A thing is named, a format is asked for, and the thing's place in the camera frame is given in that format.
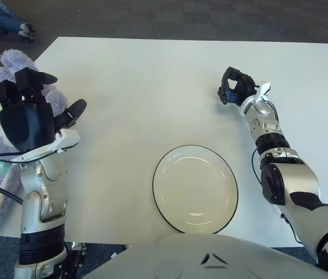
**white tabletop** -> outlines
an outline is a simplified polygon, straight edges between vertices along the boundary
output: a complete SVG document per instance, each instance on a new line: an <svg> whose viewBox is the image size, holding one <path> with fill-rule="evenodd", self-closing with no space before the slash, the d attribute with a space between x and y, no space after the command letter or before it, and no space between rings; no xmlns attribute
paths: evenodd
<svg viewBox="0 0 328 279"><path fill-rule="evenodd" d="M311 166L328 203L328 44L59 37L37 59L69 103L88 107L65 154L70 192L66 240L139 244L175 233L152 198L161 157L186 144L217 152L238 183L238 208L220 234L298 246L251 169L248 125L217 90L228 66L272 83L270 100L292 148ZM0 235L20 235L12 203Z"/></svg>

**robotic hand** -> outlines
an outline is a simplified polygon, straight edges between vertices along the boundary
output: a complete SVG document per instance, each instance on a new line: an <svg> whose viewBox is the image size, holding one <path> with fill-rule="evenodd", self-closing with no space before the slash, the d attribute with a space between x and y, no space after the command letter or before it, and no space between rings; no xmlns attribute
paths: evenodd
<svg viewBox="0 0 328 279"><path fill-rule="evenodd" d="M1 126L20 152L25 191L19 261L15 278L58 278L67 262L64 245L68 193L67 173L61 153L80 140L71 127L86 107L78 100L53 118L52 108L41 93L56 77L29 68L15 74L16 84L0 83Z"/></svg>

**gray carpet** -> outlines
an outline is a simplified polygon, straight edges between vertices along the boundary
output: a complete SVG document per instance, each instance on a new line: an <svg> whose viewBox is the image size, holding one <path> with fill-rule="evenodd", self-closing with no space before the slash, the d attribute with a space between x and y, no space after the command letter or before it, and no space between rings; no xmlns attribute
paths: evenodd
<svg viewBox="0 0 328 279"><path fill-rule="evenodd" d="M328 0L4 2L23 20L32 22L36 34L33 43L26 43L0 29L0 53L5 49L20 49L32 59L58 36L328 42ZM122 249L119 245L89 245L87 262L79 275L98 267L114 251ZM303 248L279 250L311 261ZM18 239L0 237L0 278L12 277L17 253Z"/></svg>

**robot forearm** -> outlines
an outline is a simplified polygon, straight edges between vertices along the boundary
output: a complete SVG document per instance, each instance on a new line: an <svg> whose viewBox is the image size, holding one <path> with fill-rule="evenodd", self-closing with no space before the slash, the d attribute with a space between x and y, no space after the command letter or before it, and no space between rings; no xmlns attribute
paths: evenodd
<svg viewBox="0 0 328 279"><path fill-rule="evenodd" d="M319 265L328 267L328 205L319 199L318 179L290 148L273 109L256 106L265 107L253 102L245 115L260 154L263 195L279 206Z"/></svg>

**white plate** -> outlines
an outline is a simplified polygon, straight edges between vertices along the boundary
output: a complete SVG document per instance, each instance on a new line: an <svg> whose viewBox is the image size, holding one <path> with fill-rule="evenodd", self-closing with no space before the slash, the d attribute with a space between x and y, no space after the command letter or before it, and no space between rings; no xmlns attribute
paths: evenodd
<svg viewBox="0 0 328 279"><path fill-rule="evenodd" d="M185 145L158 163L152 190L157 208L184 233L216 233L233 218L238 188L232 170L214 151Z"/></svg>

